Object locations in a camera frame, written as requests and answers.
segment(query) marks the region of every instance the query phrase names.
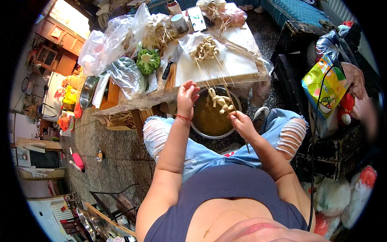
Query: broccoli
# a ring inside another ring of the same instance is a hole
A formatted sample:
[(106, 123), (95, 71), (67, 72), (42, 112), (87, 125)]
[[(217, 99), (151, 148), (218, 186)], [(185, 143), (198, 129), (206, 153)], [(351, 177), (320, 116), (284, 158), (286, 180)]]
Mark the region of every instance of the broccoli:
[(136, 64), (143, 74), (150, 74), (160, 66), (160, 56), (155, 50), (141, 50), (137, 57)]

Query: knife handle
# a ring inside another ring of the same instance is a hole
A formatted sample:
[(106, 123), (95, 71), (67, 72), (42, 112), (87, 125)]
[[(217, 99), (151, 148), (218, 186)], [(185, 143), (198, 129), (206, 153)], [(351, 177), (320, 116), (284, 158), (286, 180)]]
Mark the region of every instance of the knife handle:
[(165, 71), (164, 71), (164, 73), (163, 73), (163, 80), (166, 80), (166, 79), (167, 79), (167, 77), (168, 77), (168, 75), (169, 75), (169, 71), (171, 70), (171, 64), (172, 64), (172, 63), (173, 63), (172, 61), (168, 62), (168, 65), (167, 65), (167, 67), (165, 68)]

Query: navy blue top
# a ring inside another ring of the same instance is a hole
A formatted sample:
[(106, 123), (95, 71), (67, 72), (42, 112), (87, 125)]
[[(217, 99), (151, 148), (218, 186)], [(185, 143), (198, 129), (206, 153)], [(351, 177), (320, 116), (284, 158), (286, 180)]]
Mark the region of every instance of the navy blue top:
[(278, 197), (277, 185), (269, 174), (244, 165), (221, 165), (192, 175), (180, 188), (177, 204), (155, 221), (144, 241), (185, 241), (191, 218), (203, 202), (231, 197), (257, 200), (275, 221), (288, 228), (308, 229), (299, 210)]

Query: smartphone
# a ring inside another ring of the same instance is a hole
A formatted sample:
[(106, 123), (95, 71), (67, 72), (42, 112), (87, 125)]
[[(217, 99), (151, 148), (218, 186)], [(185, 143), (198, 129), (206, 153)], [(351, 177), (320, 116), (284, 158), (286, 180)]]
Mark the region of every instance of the smartphone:
[(191, 23), (194, 31), (207, 31), (205, 25), (202, 10), (200, 7), (192, 7), (187, 9), (188, 17), (191, 19)]

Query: kitchen knife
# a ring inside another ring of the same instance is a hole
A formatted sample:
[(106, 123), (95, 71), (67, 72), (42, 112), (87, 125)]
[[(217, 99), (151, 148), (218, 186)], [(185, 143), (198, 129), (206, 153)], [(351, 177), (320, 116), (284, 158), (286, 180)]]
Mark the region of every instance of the kitchen knife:
[(180, 45), (180, 43), (176, 46), (175, 51), (173, 52), (172, 57), (170, 58), (170, 61), (168, 62), (167, 67), (165, 68), (165, 71), (163, 73), (163, 80), (166, 80), (168, 78), (169, 72), (171, 70), (171, 64), (173, 62), (177, 62), (182, 54), (183, 48)]

